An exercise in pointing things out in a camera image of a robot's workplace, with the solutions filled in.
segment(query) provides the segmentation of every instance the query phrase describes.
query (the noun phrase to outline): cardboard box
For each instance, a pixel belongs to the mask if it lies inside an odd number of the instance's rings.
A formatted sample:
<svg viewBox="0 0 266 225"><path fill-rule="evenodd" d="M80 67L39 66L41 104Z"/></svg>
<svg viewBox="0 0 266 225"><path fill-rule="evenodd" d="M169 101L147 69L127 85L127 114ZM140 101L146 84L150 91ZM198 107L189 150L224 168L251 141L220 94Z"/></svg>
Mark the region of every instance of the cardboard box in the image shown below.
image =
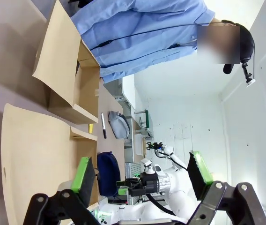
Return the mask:
<svg viewBox="0 0 266 225"><path fill-rule="evenodd" d="M72 180L81 157L96 168L97 137L51 116L6 104L2 122L1 167L9 224L22 225L31 197L53 196ZM90 205L98 202L94 181Z"/></svg>
<svg viewBox="0 0 266 225"><path fill-rule="evenodd" d="M75 124L98 122L100 66L59 0L41 40L33 76L52 89L50 112Z"/></svg>

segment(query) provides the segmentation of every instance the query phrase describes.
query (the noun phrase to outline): ceiling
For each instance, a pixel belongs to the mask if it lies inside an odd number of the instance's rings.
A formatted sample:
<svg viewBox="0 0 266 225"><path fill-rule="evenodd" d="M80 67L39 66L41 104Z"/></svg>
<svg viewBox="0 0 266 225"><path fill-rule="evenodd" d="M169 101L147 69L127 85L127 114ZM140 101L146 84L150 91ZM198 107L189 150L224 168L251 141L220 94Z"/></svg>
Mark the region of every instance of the ceiling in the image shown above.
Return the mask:
<svg viewBox="0 0 266 225"><path fill-rule="evenodd" d="M250 29L264 0L205 0L218 19L232 20ZM222 72L223 65L211 61L214 55L203 52L178 60L160 63L135 74L135 86L147 99L206 95L224 89L237 70L230 75Z"/></svg>

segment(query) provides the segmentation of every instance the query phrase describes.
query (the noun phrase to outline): yellow object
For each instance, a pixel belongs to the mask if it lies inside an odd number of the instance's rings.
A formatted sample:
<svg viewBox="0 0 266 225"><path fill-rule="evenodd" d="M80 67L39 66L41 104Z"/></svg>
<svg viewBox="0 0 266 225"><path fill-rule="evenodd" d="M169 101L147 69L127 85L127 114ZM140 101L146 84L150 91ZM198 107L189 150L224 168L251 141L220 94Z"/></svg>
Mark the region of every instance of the yellow object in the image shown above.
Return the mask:
<svg viewBox="0 0 266 225"><path fill-rule="evenodd" d="M92 133L93 126L93 124L88 124L88 133Z"/></svg>

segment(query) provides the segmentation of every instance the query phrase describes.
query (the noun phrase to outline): shirt collar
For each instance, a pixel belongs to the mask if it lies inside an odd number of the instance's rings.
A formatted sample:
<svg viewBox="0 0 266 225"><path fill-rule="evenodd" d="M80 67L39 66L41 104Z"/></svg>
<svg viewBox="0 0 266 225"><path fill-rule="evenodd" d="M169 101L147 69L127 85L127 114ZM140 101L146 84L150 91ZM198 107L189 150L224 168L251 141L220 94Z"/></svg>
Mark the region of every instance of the shirt collar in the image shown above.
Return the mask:
<svg viewBox="0 0 266 225"><path fill-rule="evenodd" d="M210 9L207 9L194 23L195 24L207 23L202 25L208 26L214 17L215 17L215 12L211 11Z"/></svg>

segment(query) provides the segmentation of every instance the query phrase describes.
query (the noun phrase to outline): neck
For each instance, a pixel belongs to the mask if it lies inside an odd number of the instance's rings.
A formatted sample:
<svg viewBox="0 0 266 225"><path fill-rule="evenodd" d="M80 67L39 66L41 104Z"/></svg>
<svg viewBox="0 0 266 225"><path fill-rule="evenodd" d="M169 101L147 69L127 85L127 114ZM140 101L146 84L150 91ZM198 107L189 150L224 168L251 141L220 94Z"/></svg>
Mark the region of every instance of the neck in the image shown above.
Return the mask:
<svg viewBox="0 0 266 225"><path fill-rule="evenodd" d="M209 26L223 26L223 23L220 20L213 18Z"/></svg>

